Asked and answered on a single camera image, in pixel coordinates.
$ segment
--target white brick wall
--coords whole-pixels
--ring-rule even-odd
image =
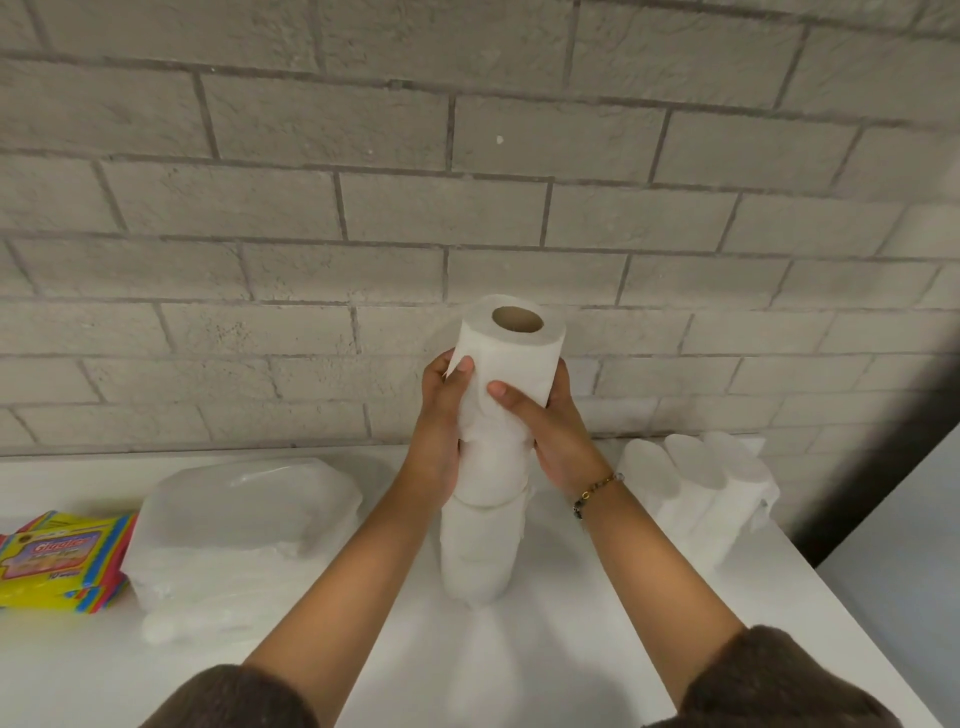
[[[0,0],[0,454],[402,440],[497,291],[595,432],[762,432],[784,523],[928,447],[956,3],[667,5]]]

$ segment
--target finger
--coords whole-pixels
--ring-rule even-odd
[[[444,387],[440,391],[440,405],[448,410],[456,412],[460,408],[460,400],[464,398],[464,392],[470,384],[470,378],[473,376],[473,359],[465,356],[457,362],[457,368],[450,372],[446,378]]]
[[[487,385],[487,392],[500,406],[517,415],[537,437],[549,425],[550,416],[539,404],[531,400],[516,387],[503,381],[492,381]]]

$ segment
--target colorful package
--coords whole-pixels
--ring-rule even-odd
[[[33,519],[0,544],[0,607],[99,611],[126,583],[120,565],[135,522],[58,511]]]

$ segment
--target brown sweater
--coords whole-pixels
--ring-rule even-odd
[[[900,722],[860,688],[820,667],[785,632],[753,627],[693,682],[678,714],[656,725],[895,728]],[[279,680],[252,667],[220,665],[180,686],[142,728],[319,726],[303,699]]]

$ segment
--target bracelet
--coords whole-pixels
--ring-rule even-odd
[[[573,503],[573,515],[576,517],[577,521],[582,521],[584,519],[584,506],[587,505],[587,501],[590,500],[590,496],[596,493],[598,490],[603,488],[607,483],[612,483],[615,480],[623,480],[622,473],[614,473],[609,477],[605,477],[603,480],[597,480],[593,485],[589,486],[580,497],[576,499]]]

